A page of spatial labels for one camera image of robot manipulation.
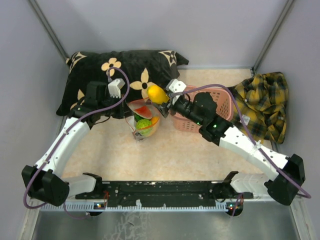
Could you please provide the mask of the orange fruit toy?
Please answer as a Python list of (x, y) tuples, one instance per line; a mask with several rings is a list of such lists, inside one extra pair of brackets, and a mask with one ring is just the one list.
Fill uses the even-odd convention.
[(166, 92), (157, 85), (152, 85), (147, 89), (148, 98), (155, 104), (161, 105), (167, 103), (170, 98)]

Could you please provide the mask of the yellow mango toy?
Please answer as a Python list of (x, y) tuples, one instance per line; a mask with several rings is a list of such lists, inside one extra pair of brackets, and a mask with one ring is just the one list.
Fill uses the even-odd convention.
[(151, 118), (151, 123), (153, 124), (153, 125), (155, 125), (158, 121), (160, 120), (160, 117), (159, 116), (154, 116), (154, 117), (152, 117)]

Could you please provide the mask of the watermelon slice toy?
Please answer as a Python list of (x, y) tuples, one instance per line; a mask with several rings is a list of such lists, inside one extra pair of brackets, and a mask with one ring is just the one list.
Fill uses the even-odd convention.
[(152, 111), (146, 105), (134, 109), (133, 112), (143, 119), (150, 120), (153, 117)]

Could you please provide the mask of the clear zip top bag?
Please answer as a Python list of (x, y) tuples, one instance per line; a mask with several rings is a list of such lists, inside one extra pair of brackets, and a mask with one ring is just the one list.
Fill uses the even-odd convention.
[(160, 125), (160, 113), (149, 98), (127, 103), (130, 116), (125, 118), (135, 140), (151, 137)]

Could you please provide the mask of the green custard apple toy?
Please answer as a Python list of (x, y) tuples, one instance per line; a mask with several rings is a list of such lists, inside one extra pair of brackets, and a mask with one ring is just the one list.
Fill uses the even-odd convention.
[(135, 125), (135, 128), (137, 130), (140, 130), (140, 129), (144, 129), (144, 128), (148, 128), (152, 125), (152, 121), (149, 120), (149, 119), (140, 119), (136, 125)]

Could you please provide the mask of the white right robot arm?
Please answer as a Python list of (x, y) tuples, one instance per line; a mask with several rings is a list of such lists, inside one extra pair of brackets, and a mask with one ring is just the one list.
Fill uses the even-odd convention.
[(216, 113), (217, 104), (208, 92), (197, 93), (193, 100), (178, 95), (170, 98), (164, 91), (148, 97), (164, 117), (169, 112), (182, 115), (200, 127), (198, 132), (205, 140), (259, 168), (268, 178), (260, 190), (276, 202), (289, 206), (302, 190), (306, 179), (303, 159), (297, 154), (289, 157), (278, 153), (250, 139)]

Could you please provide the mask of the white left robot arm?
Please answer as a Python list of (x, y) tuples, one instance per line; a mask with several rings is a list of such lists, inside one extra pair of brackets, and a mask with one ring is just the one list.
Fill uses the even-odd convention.
[(25, 185), (23, 204), (32, 206), (27, 198), (36, 199), (43, 205), (63, 205), (70, 197), (87, 193), (97, 199), (103, 195), (101, 177), (83, 173), (76, 177), (62, 178), (64, 169), (78, 144), (101, 117), (114, 116), (117, 107), (127, 98), (129, 91), (121, 93), (130, 85), (128, 80), (116, 78), (108, 83), (93, 81), (87, 86), (86, 95), (71, 108), (65, 124), (46, 153), (33, 165), (26, 165), (22, 172)]

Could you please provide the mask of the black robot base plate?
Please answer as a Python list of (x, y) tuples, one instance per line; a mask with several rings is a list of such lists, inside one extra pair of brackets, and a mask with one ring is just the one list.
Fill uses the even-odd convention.
[(104, 199), (108, 196), (194, 196), (206, 199), (234, 198), (239, 195), (228, 181), (102, 181), (92, 192), (80, 193), (77, 200)]

